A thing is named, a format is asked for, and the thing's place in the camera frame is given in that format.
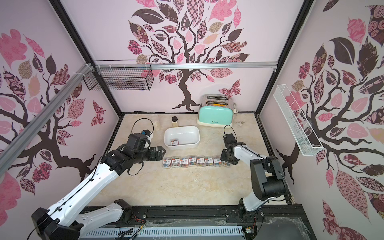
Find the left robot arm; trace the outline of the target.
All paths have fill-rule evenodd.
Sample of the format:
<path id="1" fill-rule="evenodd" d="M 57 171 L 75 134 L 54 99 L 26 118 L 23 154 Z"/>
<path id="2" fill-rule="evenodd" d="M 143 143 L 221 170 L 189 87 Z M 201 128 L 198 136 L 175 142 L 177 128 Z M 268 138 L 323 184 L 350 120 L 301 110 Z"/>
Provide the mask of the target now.
<path id="1" fill-rule="evenodd" d="M 135 164 L 161 161 L 166 150 L 153 147 L 153 131 L 130 133 L 128 141 L 100 158 L 90 175 L 69 194 L 48 209 L 38 208 L 32 214 L 36 233 L 43 240 L 78 240 L 88 232 L 119 220 L 129 222 L 132 206 L 119 199 L 112 204 L 82 214 L 82 210 L 102 189 L 124 173 L 129 173 Z"/>

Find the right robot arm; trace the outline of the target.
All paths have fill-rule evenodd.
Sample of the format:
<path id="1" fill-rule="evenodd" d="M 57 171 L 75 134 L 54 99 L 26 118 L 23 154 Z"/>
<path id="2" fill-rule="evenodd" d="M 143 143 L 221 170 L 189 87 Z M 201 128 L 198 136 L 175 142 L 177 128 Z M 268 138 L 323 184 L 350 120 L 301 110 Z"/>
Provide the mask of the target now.
<path id="1" fill-rule="evenodd" d="M 252 190 L 239 201 L 239 215 L 243 219 L 257 215 L 267 203 L 290 203 L 288 184 L 275 156 L 263 156 L 238 142 L 235 132 L 224 132 L 223 140 L 221 161 L 233 166 L 244 162 L 250 169 Z"/>

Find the paper clip box side-left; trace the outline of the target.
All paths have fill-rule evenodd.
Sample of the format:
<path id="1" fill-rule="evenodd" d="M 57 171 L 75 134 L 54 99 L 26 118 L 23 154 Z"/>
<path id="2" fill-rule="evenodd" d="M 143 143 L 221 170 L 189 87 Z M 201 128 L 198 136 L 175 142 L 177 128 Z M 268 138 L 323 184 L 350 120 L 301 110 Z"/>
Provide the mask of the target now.
<path id="1" fill-rule="evenodd" d="M 181 168 L 188 168 L 189 167 L 189 158 L 183 157 L 180 159 L 180 167 Z"/>

